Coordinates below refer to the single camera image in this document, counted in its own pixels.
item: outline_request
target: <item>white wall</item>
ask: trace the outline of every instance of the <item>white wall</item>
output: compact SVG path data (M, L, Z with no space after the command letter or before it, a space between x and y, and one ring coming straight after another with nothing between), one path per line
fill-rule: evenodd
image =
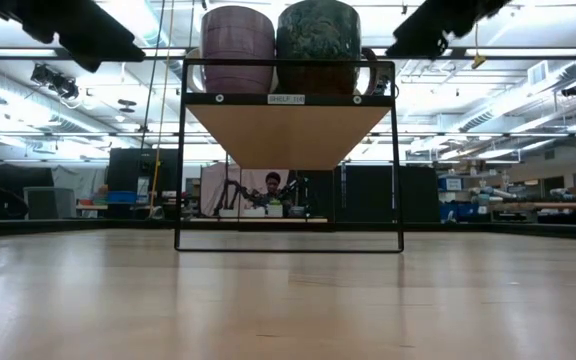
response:
M574 186L576 174L576 146L555 148L555 158L545 160L543 151L524 159L524 164L514 165L508 170L510 181L525 181L563 176L565 186Z

